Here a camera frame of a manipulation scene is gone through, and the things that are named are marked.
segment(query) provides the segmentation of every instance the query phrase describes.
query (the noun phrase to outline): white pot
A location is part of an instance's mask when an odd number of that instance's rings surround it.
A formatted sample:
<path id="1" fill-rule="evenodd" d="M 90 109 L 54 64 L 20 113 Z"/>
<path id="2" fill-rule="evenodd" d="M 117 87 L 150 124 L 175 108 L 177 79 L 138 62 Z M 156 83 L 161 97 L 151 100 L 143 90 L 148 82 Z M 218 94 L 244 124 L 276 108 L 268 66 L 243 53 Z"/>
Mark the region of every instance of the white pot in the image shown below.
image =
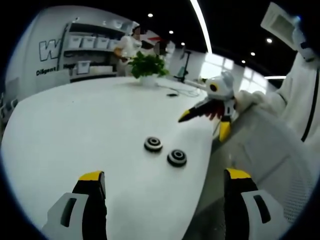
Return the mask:
<path id="1" fill-rule="evenodd" d="M 140 83 L 145 87 L 156 87 L 157 86 L 157 75 L 142 76 L 140 77 Z"/>

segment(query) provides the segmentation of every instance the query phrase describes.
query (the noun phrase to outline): person's arm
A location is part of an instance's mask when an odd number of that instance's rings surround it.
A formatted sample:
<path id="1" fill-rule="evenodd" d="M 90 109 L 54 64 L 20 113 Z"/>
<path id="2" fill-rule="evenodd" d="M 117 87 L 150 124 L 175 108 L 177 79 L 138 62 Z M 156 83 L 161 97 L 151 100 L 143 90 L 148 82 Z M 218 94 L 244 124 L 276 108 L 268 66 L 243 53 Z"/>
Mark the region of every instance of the person's arm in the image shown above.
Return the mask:
<path id="1" fill-rule="evenodd" d="M 123 36 L 120 40 L 120 42 L 117 44 L 115 49 L 113 50 L 114 55 L 118 58 L 121 59 L 123 62 L 126 62 L 127 59 L 125 57 L 122 57 L 122 51 L 127 45 L 128 39 L 126 36 Z"/>
<path id="2" fill-rule="evenodd" d="M 292 88 L 292 75 L 289 73 L 283 80 L 281 88 L 275 92 L 263 94 L 262 92 L 256 91 L 249 93 L 247 91 L 239 91 L 234 96 L 236 99 L 235 110 L 238 113 L 242 113 L 251 105 L 259 105 L 262 109 L 269 113 L 280 116 L 290 98 Z"/>

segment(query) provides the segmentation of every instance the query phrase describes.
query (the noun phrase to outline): ceiling light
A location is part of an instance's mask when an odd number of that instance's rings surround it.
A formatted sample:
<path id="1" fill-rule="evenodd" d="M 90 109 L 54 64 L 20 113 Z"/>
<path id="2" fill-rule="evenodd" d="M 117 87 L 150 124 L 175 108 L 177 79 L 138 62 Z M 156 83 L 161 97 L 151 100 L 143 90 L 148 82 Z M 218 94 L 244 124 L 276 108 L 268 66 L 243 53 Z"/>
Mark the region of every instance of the ceiling light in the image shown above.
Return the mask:
<path id="1" fill-rule="evenodd" d="M 271 79 L 285 79 L 286 76 L 265 76 L 264 79 L 271 80 Z"/>
<path id="2" fill-rule="evenodd" d="M 203 32 L 203 36 L 204 36 L 204 40 L 205 40 L 205 44 L 206 44 L 206 48 L 208 50 L 209 54 L 212 54 L 212 48 L 211 48 L 211 43 L 210 43 L 210 38 L 209 38 L 209 33 L 208 33 L 208 29 L 206 26 L 206 21 L 204 19 L 204 15 L 201 12 L 201 8 L 199 6 L 199 3 L 197 0 L 190 0 L 192 7 L 195 11 L 195 14 L 199 20 L 200 26 L 202 28 L 202 32 Z"/>

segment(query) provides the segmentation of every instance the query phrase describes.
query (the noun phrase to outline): ceiling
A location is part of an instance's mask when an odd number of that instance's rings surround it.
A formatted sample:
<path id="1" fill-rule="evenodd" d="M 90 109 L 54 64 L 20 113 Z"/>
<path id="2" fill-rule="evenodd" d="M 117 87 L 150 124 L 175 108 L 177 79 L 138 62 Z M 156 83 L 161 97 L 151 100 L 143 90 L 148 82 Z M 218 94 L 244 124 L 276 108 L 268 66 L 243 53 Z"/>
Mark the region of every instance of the ceiling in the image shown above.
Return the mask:
<path id="1" fill-rule="evenodd" d="M 260 27 L 267 11 L 268 0 L 198 0 L 206 22 L 212 51 L 230 58 L 265 76 L 286 75 L 295 58 L 295 52 L 281 40 Z M 203 31 L 190 0 L 101 1 L 101 0 L 50 0 L 38 5 L 26 5 L 25 19 L 43 7 L 57 5 L 82 5 L 110 11 L 146 24 L 147 28 L 165 39 L 172 40 L 178 47 L 181 42 L 186 48 L 206 52 Z"/>

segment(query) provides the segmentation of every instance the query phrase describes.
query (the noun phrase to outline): round black object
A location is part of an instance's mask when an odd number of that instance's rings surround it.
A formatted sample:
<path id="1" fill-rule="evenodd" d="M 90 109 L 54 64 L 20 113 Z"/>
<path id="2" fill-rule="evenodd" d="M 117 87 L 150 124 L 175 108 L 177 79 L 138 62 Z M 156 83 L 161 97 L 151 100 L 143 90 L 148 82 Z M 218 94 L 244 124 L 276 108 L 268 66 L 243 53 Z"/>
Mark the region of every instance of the round black object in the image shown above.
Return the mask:
<path id="1" fill-rule="evenodd" d="M 159 138 L 156 138 L 154 136 L 148 137 L 144 142 L 144 148 L 153 153 L 160 152 L 163 145 Z"/>
<path id="2" fill-rule="evenodd" d="M 213 91 L 213 92 L 216 92 L 217 91 L 217 87 L 215 85 L 210 85 L 210 89 Z"/>
<path id="3" fill-rule="evenodd" d="M 172 166 L 177 168 L 182 167 L 187 163 L 186 154 L 178 149 L 172 150 L 166 159 Z"/>

